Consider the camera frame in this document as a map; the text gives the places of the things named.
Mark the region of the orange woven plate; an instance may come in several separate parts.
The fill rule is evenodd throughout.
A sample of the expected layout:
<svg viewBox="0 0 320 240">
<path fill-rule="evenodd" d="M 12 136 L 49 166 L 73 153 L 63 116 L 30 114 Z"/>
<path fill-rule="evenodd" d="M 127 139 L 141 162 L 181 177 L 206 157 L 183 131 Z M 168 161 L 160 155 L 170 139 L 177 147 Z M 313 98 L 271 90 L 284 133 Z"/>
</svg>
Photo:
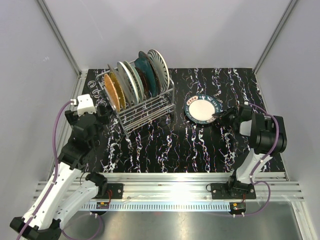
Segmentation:
<svg viewBox="0 0 320 240">
<path fill-rule="evenodd" d="M 118 97 L 117 90 L 112 82 L 112 79 L 110 76 L 106 73 L 104 75 L 104 85 L 106 88 L 106 91 L 108 93 L 109 99 L 111 101 L 111 105 L 115 108 L 117 112 L 120 111 L 120 101 Z"/>
</svg>

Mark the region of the red floral plate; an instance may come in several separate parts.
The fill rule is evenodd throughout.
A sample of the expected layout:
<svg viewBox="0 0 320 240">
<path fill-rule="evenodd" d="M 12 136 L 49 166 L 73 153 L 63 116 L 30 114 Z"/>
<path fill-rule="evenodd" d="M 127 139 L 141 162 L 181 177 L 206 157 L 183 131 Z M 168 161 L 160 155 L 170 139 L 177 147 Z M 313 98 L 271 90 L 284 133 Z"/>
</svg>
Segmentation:
<svg viewBox="0 0 320 240">
<path fill-rule="evenodd" d="M 149 96 L 149 87 L 147 84 L 146 76 L 138 67 L 135 67 L 135 69 L 138 72 L 140 80 L 142 82 L 145 98 L 148 99 L 150 96 Z"/>
</svg>

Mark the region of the teal square plate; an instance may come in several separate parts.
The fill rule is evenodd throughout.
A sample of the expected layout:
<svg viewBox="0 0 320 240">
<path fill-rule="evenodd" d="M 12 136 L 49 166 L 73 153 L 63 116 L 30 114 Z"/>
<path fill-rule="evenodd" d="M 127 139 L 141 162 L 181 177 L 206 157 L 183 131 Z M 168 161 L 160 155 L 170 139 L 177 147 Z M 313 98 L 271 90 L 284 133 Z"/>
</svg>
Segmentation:
<svg viewBox="0 0 320 240">
<path fill-rule="evenodd" d="M 151 96 L 156 97 L 157 96 L 156 79 L 149 61 L 145 56 L 139 56 L 134 61 L 134 64 L 135 64 L 135 67 L 140 69 L 142 73 L 145 75 L 148 89 L 151 93 Z"/>
</svg>

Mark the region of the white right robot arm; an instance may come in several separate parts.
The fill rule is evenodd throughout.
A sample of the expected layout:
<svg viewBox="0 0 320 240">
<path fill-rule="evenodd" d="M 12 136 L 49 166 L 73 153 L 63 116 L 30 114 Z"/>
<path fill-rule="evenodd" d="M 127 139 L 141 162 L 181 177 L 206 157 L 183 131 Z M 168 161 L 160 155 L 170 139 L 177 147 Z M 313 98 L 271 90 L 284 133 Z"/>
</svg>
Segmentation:
<svg viewBox="0 0 320 240">
<path fill-rule="evenodd" d="M 249 153 L 244 162 L 228 177 L 227 182 L 211 183 L 213 200 L 254 200 L 257 173 L 275 155 L 287 147 L 284 119 L 271 115 L 262 107 L 245 102 L 239 107 L 214 113 L 215 120 L 248 137 Z"/>
</svg>

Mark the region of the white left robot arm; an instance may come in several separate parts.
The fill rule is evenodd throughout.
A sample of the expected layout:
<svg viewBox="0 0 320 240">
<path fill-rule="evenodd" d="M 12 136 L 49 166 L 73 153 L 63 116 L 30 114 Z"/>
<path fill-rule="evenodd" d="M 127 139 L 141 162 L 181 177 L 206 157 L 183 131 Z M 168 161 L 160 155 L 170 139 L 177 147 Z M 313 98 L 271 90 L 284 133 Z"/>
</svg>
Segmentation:
<svg viewBox="0 0 320 240">
<path fill-rule="evenodd" d="M 66 200 L 62 200 L 76 177 L 96 156 L 104 125 L 109 123 L 111 110 L 99 105 L 75 111 L 61 110 L 71 126 L 71 134 L 55 154 L 54 171 L 40 196 L 23 215 L 14 217 L 10 227 L 17 238 L 27 240 L 57 240 L 72 216 L 92 198 L 107 195 L 108 180 L 97 172 L 90 172 L 80 187 Z"/>
</svg>

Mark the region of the white blue striped plate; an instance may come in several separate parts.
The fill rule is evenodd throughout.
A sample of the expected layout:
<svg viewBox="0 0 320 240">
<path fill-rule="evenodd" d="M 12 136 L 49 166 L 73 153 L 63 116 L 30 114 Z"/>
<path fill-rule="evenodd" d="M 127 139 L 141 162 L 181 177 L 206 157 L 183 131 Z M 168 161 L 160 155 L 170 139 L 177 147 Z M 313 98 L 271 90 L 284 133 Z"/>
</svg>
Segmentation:
<svg viewBox="0 0 320 240">
<path fill-rule="evenodd" d="M 155 49 L 150 49 L 147 52 L 147 55 L 151 59 L 159 75 L 162 92 L 167 91 L 169 88 L 170 80 L 169 80 L 169 70 L 168 70 L 168 66 L 166 64 L 165 59 L 160 54 L 160 52 Z"/>
</svg>

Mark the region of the white bottom plate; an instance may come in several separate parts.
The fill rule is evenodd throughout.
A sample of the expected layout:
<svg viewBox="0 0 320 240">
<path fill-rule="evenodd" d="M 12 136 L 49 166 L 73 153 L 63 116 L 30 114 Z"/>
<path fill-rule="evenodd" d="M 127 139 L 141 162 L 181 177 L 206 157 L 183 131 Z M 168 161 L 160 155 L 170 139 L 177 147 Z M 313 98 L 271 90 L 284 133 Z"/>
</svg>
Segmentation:
<svg viewBox="0 0 320 240">
<path fill-rule="evenodd" d="M 125 83 L 128 86 L 129 93 L 130 93 L 130 100 L 137 105 L 140 101 L 139 94 L 138 94 L 138 88 L 136 86 L 135 80 L 133 78 L 133 75 L 131 74 L 128 67 L 121 61 L 117 62 L 117 68 L 121 76 L 123 77 Z"/>
</svg>

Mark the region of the grey reindeer plate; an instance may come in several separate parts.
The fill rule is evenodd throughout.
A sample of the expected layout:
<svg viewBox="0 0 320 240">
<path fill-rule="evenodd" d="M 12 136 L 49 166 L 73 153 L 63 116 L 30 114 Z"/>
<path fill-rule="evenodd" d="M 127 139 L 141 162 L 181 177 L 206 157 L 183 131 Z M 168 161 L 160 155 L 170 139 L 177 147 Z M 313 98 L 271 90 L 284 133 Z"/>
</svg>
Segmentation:
<svg viewBox="0 0 320 240">
<path fill-rule="evenodd" d="M 123 74 L 120 71 L 113 68 L 110 64 L 108 64 L 108 68 L 109 68 L 110 73 L 113 73 L 115 75 L 115 78 L 117 79 L 118 85 L 122 89 L 122 92 L 124 95 L 123 99 L 125 99 L 128 106 L 131 107 L 133 99 L 132 99 L 132 93 L 129 89 L 128 81 L 125 80 Z"/>
</svg>

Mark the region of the yellow green woven plate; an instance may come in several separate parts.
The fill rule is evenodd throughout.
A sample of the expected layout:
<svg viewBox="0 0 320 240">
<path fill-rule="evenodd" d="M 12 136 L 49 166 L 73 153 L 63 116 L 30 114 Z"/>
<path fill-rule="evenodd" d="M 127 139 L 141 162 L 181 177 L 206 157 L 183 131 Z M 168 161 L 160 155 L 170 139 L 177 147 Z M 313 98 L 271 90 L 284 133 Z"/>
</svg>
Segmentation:
<svg viewBox="0 0 320 240">
<path fill-rule="evenodd" d="M 117 95 L 118 95 L 118 99 L 119 99 L 119 103 L 120 103 L 120 107 L 125 110 L 126 109 L 126 98 L 125 98 L 125 94 L 123 92 L 123 89 L 117 79 L 117 76 L 115 75 L 115 73 L 111 72 L 109 73 L 109 76 L 113 82 L 113 85 L 116 89 Z"/>
</svg>

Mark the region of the white green rimmed plate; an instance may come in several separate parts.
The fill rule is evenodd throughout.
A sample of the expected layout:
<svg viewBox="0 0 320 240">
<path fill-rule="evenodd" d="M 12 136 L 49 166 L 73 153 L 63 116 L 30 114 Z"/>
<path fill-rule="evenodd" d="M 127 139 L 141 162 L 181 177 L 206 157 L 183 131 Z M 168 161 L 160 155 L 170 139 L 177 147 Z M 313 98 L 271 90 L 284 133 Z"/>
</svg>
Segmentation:
<svg viewBox="0 0 320 240">
<path fill-rule="evenodd" d="M 218 100 L 205 94 L 191 96 L 184 103 L 185 115 L 196 124 L 210 124 L 222 111 Z"/>
</svg>

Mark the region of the dark bottom plate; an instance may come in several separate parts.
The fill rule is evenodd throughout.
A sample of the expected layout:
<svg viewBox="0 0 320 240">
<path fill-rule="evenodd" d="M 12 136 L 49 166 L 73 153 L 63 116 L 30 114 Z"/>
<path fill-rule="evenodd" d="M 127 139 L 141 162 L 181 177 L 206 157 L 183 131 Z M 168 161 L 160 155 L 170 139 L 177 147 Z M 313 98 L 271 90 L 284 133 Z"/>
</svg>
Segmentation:
<svg viewBox="0 0 320 240">
<path fill-rule="evenodd" d="M 161 93 L 161 85 L 160 85 L 160 79 L 159 79 L 159 74 L 157 73 L 156 67 L 154 66 L 154 64 L 152 63 L 151 59 L 149 58 L 149 56 L 144 52 L 144 51 L 139 51 L 138 52 L 138 57 L 144 56 L 147 58 L 147 60 L 149 61 L 154 77 L 155 77 L 155 82 L 156 82 L 156 90 L 157 90 L 157 95 L 159 95 Z"/>
</svg>

